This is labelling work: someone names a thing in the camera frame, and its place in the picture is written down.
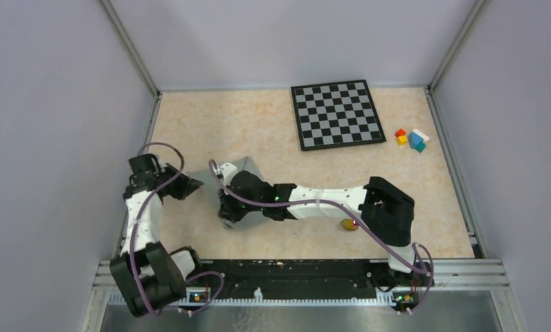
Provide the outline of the grey cloth napkin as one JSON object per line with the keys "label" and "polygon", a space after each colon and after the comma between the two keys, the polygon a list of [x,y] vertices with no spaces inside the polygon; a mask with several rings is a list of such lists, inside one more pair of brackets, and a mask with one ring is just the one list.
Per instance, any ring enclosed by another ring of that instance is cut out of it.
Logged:
{"label": "grey cloth napkin", "polygon": [[[255,161],[250,156],[245,156],[237,160],[227,162],[237,168],[236,172],[248,171],[263,180],[263,176],[256,165]],[[228,221],[219,216],[220,200],[219,200],[219,185],[212,178],[208,167],[193,172],[188,172],[188,175],[203,183],[201,191],[204,193],[207,202],[210,204],[211,217],[220,222],[221,226],[227,230],[244,230],[255,227],[267,220],[261,212],[249,212],[241,221]]]}

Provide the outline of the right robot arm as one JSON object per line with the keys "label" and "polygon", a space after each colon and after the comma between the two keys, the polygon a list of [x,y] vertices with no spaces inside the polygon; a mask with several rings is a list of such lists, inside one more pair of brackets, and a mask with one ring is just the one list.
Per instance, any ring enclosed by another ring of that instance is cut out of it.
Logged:
{"label": "right robot arm", "polygon": [[433,285],[433,264],[420,257],[427,249],[411,239],[415,202],[382,177],[373,176],[356,187],[318,189],[295,183],[271,185],[236,169],[215,170],[211,176],[219,186],[219,217],[225,221],[239,223],[251,212],[274,221],[346,218],[388,253],[393,283],[406,285],[418,274]]}

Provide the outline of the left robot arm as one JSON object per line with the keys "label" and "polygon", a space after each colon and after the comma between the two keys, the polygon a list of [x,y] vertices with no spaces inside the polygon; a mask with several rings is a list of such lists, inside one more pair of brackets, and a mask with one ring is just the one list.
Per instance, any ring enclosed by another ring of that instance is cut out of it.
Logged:
{"label": "left robot arm", "polygon": [[190,246],[168,252],[161,243],[163,199],[184,200],[203,183],[182,174],[154,154],[129,159],[132,175],[123,198],[127,207],[126,240],[109,269],[134,317],[156,314],[186,296],[186,285],[204,277],[204,267]]}

